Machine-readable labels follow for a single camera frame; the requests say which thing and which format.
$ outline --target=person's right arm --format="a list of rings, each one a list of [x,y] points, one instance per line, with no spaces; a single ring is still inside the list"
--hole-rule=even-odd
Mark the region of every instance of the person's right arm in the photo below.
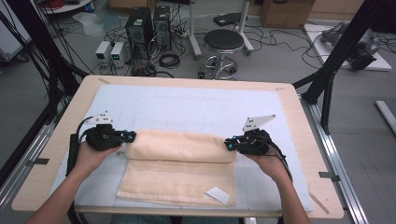
[[[283,222],[285,224],[311,223],[289,178],[288,172],[274,150],[270,148],[265,156],[246,156],[255,161],[262,171],[276,182],[280,194]]]

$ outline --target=person's left hand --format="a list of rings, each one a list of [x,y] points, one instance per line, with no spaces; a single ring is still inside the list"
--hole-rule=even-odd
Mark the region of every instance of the person's left hand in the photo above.
[[[79,147],[78,157],[73,171],[77,171],[86,178],[102,164],[103,160],[108,155],[120,148],[121,147],[113,147],[105,151],[97,151],[90,147],[87,142],[83,142]]]

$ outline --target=person's left arm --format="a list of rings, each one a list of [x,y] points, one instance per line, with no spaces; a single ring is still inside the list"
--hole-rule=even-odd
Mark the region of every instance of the person's left arm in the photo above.
[[[64,223],[81,183],[99,167],[105,157],[118,149],[119,147],[114,147],[106,151],[95,151],[83,142],[74,169],[26,223]]]

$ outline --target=hand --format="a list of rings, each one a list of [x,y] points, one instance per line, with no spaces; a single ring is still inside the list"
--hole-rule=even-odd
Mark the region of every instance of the hand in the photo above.
[[[275,154],[273,148],[269,148],[264,156],[247,155],[246,157],[255,161],[260,169],[269,175],[276,183],[284,178],[290,179],[288,172],[283,166],[280,158]]]
[[[83,142],[79,147],[78,157],[73,171],[87,178],[92,171],[102,164],[103,160],[108,155],[120,148],[121,147],[113,147],[105,151],[97,151],[90,147],[87,142]]]

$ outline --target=power supply box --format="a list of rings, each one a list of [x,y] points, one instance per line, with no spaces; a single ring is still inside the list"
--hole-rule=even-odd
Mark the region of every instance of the power supply box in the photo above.
[[[102,41],[95,54],[102,66],[110,66],[111,61],[111,43],[110,41]]]
[[[148,7],[134,7],[125,24],[134,59],[149,59],[149,43],[154,37],[151,13]]]
[[[111,50],[111,58],[116,67],[123,67],[127,61],[126,49],[123,42],[116,42]]]
[[[154,10],[152,21],[157,32],[157,44],[161,49],[172,49],[170,13],[169,6],[156,6]]]

